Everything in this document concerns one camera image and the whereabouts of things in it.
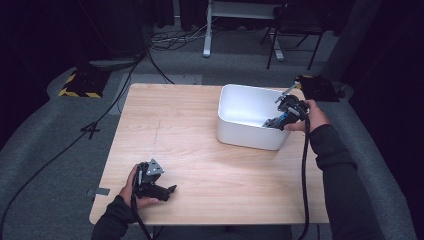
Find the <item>table top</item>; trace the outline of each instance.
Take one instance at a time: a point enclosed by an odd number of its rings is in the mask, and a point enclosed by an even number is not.
[[[139,211],[147,225],[296,224],[304,222],[301,159],[304,133],[279,151],[219,142],[222,86],[133,84],[90,214],[94,224],[125,185],[136,163],[154,158],[165,173],[156,184],[177,185],[168,202]],[[291,94],[304,99],[300,90]],[[309,147],[306,177],[310,222],[328,223],[322,172]]]

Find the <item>white table leg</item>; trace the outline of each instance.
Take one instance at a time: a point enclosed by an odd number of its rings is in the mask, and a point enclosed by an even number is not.
[[[203,57],[210,57],[210,55],[211,55],[212,1],[213,0],[209,0],[209,4],[208,4],[207,28],[206,28],[206,36],[205,36],[205,46],[203,48]]]

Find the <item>person's arm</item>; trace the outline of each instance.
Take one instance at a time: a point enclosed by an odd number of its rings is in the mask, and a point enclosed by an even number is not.
[[[368,193],[360,180],[349,150],[315,101],[309,105],[311,147],[323,171],[324,194],[333,239],[384,239]],[[285,130],[305,131],[304,122]]]
[[[121,196],[116,196],[106,209],[103,216],[94,226],[91,239],[120,239],[125,235],[128,224],[135,222],[131,208],[124,203]]]
[[[94,226],[91,235],[92,240],[120,239],[127,232],[128,224],[136,221],[131,210],[132,182],[136,172],[137,165],[131,170],[127,183],[121,189],[119,195],[107,206],[106,212]],[[137,208],[139,209],[158,201],[156,198],[137,198]]]

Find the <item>white plastic bin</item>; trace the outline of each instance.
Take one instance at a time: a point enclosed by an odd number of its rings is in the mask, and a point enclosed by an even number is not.
[[[225,85],[218,107],[218,140],[222,143],[265,150],[279,150],[290,131],[262,127],[280,116],[277,98],[281,91]]]

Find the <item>table leg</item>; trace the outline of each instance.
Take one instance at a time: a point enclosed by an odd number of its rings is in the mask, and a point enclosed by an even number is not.
[[[271,42],[272,42],[273,32],[274,31],[271,30],[270,34],[268,35]],[[275,52],[275,57],[277,58],[278,61],[281,62],[281,61],[284,60],[284,55],[283,55],[283,52],[281,51],[281,47],[280,47],[280,43],[278,42],[278,39],[277,39],[277,41],[275,41],[275,44],[274,44],[274,52]]]
[[[209,57],[211,55],[211,42],[212,42],[212,1],[209,0],[208,4],[208,16],[207,16],[207,28],[205,36],[205,46],[203,48],[203,57]]]

